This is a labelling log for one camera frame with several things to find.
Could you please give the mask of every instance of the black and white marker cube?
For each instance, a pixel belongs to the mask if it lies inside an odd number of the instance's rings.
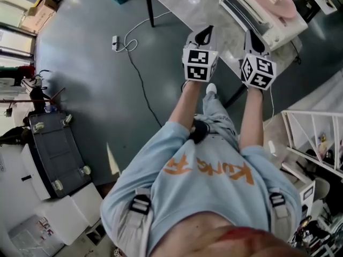
[[[241,66],[243,81],[247,86],[269,89],[277,77],[277,65],[273,61],[247,54]]]
[[[183,49],[182,63],[186,80],[209,82],[217,67],[218,52]]]

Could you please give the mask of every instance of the white cable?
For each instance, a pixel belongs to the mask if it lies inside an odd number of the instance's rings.
[[[159,16],[156,16],[156,17],[154,17],[154,19],[159,18],[159,17],[161,17],[161,16],[163,16],[163,15],[166,15],[166,14],[168,14],[168,13],[171,13],[171,11],[168,11],[168,12],[165,12],[165,13],[159,15]],[[127,44],[127,43],[126,43],[126,38],[128,37],[128,35],[129,35],[135,28],[137,28],[138,26],[140,26],[141,24],[143,24],[144,22],[147,22],[147,21],[149,21],[149,20],[150,20],[150,19],[146,19],[146,20],[140,22],[140,23],[137,24],[132,30],[130,30],[130,31],[125,35],[125,38],[124,38],[124,48],[122,48],[122,49],[120,49],[120,50],[116,50],[116,52],[121,52],[121,51],[123,51],[123,50],[134,51],[134,50],[137,48],[137,46],[138,46],[138,41],[137,41],[136,39],[133,39],[133,40],[131,40],[131,41]],[[132,42],[136,42],[136,45],[135,45],[132,49],[128,49],[129,45],[130,45]]]
[[[273,95],[272,95],[272,86],[270,86],[270,98],[272,100],[273,114],[272,114],[272,118],[270,119],[269,123],[266,124],[266,126],[263,128],[263,130],[265,130],[270,125],[270,123],[274,120],[274,102],[273,102]]]

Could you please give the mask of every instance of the wire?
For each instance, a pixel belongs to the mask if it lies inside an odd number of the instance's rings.
[[[270,119],[269,123],[265,125],[265,127],[263,128],[263,130],[265,130],[265,129],[270,125],[270,123],[273,122],[273,120],[274,120],[274,112],[275,112],[275,110],[274,110],[274,101],[273,101],[273,94],[272,94],[272,86],[270,86],[270,98],[271,98],[271,100],[272,100],[272,107],[273,107],[272,118]]]
[[[301,58],[300,58],[300,56],[299,56],[299,52],[298,52],[298,50],[296,49],[296,47],[295,47],[295,44],[293,43],[293,41],[291,41],[290,42],[292,45],[293,45],[293,48],[295,49],[295,51],[296,51],[296,57],[294,58],[294,63],[298,63],[298,65],[301,65]]]
[[[125,48],[125,49],[126,49],[127,52],[128,52],[129,60],[130,60],[130,62],[131,62],[131,64],[132,64],[132,66],[136,69],[136,71],[137,71],[137,73],[138,73],[138,76],[139,76],[139,79],[140,79],[140,83],[141,83],[141,87],[142,87],[142,89],[143,89],[143,94],[144,94],[144,98],[145,98],[146,104],[147,104],[149,110],[151,111],[152,115],[153,115],[154,118],[156,119],[156,122],[159,124],[160,127],[162,127],[162,125],[161,125],[159,119],[157,118],[156,114],[154,113],[154,111],[153,111],[152,108],[150,107],[150,103],[149,103],[149,100],[148,100],[148,98],[147,98],[147,96],[146,96],[146,93],[145,93],[144,82],[143,82],[143,79],[142,79],[142,77],[141,77],[141,75],[140,75],[140,72],[139,72],[139,70],[137,69],[136,65],[135,65],[135,64],[133,63],[133,61],[132,61],[130,51],[129,51],[127,48]]]
[[[168,11],[168,12],[165,12],[165,13],[159,15],[159,16],[156,16],[156,17],[154,17],[154,19],[160,18],[160,17],[162,17],[163,15],[166,15],[166,14],[168,14],[168,13],[171,13],[171,11]],[[123,51],[123,50],[127,50],[128,52],[134,51],[134,50],[137,48],[137,46],[138,46],[138,41],[137,41],[136,39],[133,39],[133,40],[131,40],[129,43],[126,43],[126,38],[128,38],[129,34],[130,34],[134,29],[136,29],[138,26],[140,26],[141,24],[143,24],[144,22],[147,22],[147,21],[149,21],[149,20],[150,20],[150,19],[146,19],[146,20],[140,22],[139,24],[135,25],[135,27],[134,27],[132,30],[130,30],[130,31],[125,35],[124,44],[123,44],[123,43],[120,43],[120,44],[122,44],[122,45],[124,46],[124,48],[122,48],[122,49],[120,49],[120,50],[116,50],[116,52],[121,52],[121,51]],[[130,45],[131,43],[133,43],[133,42],[136,42],[136,45],[135,45],[132,49],[128,49],[129,45]]]

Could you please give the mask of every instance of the cardboard box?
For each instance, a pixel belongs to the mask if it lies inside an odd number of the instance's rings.
[[[31,32],[39,32],[57,11],[57,4],[52,0],[43,0],[37,7],[31,7],[26,12],[26,18],[21,23],[22,28]]]

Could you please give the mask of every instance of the person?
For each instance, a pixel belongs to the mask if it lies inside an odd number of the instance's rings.
[[[263,149],[262,92],[248,88],[238,140],[214,84],[206,89],[203,115],[195,115],[202,84],[184,85],[169,121],[104,199],[101,218],[107,234],[129,257],[304,256],[285,242],[300,223],[301,202],[296,188]],[[202,140],[192,139],[195,120],[206,123]],[[130,239],[144,236],[146,229],[134,232],[134,216],[123,211],[137,188],[149,190],[153,211],[143,255]],[[279,233],[283,240],[271,233],[270,196],[275,189],[293,214],[291,232],[281,228]]]

